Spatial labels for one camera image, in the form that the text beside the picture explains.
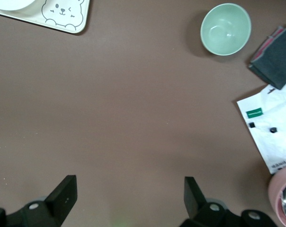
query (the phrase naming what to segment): cartoon bear drawing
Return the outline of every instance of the cartoon bear drawing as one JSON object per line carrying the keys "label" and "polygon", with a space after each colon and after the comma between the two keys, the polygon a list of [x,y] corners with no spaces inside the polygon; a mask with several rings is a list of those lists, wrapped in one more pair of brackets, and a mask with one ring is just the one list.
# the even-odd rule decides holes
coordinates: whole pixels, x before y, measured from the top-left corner
{"label": "cartoon bear drawing", "polygon": [[84,0],[45,0],[42,15],[46,23],[77,30],[83,22],[83,2]]}

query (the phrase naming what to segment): pink bowl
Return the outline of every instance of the pink bowl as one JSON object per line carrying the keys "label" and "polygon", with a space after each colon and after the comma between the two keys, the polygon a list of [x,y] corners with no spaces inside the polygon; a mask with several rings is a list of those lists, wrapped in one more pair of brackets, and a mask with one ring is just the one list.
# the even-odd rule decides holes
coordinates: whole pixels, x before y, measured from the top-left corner
{"label": "pink bowl", "polygon": [[279,170],[270,180],[269,201],[280,221],[286,226],[286,215],[282,209],[281,193],[286,188],[286,167]]}

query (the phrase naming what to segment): brown table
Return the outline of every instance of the brown table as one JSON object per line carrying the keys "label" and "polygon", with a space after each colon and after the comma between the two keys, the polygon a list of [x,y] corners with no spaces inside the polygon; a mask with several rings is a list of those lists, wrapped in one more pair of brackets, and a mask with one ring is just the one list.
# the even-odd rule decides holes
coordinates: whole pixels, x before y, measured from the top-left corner
{"label": "brown table", "polygon": [[71,35],[0,16],[0,207],[48,195],[68,174],[78,201],[63,226],[177,227],[184,176],[239,215],[269,214],[269,171],[236,106],[266,84],[247,69],[286,25],[286,0],[235,0],[247,45],[200,42],[222,0],[94,0]]}

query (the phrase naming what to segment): green bowl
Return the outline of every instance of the green bowl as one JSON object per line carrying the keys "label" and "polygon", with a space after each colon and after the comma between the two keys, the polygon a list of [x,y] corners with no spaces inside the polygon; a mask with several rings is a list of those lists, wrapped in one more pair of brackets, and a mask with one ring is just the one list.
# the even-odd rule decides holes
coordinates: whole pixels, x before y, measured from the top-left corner
{"label": "green bowl", "polygon": [[211,53],[226,56],[238,52],[251,32],[248,13],[241,6],[224,3],[214,7],[201,25],[201,40]]}

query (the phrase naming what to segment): tray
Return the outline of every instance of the tray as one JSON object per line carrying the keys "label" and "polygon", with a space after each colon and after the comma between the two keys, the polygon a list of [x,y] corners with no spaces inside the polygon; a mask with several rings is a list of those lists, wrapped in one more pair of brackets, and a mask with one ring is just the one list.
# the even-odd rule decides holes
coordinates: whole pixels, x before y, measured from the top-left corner
{"label": "tray", "polygon": [[89,2],[90,0],[35,0],[23,9],[0,10],[0,15],[75,34],[86,25]]}

